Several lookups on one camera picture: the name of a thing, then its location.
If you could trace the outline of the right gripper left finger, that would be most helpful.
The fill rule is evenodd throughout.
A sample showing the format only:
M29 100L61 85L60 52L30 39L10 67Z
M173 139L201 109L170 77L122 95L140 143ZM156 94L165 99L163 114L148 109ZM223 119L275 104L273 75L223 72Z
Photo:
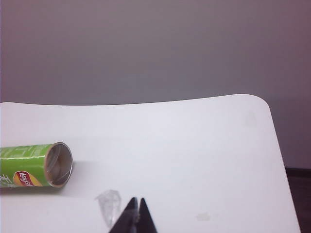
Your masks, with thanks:
M136 197L133 197L130 199L109 233L137 233L138 219L138 200Z

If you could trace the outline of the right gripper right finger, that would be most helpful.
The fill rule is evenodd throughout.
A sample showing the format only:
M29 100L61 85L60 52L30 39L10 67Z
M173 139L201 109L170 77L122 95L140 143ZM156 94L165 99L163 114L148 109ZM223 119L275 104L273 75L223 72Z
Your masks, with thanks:
M140 200L136 230L137 233L157 233L156 226L144 198Z

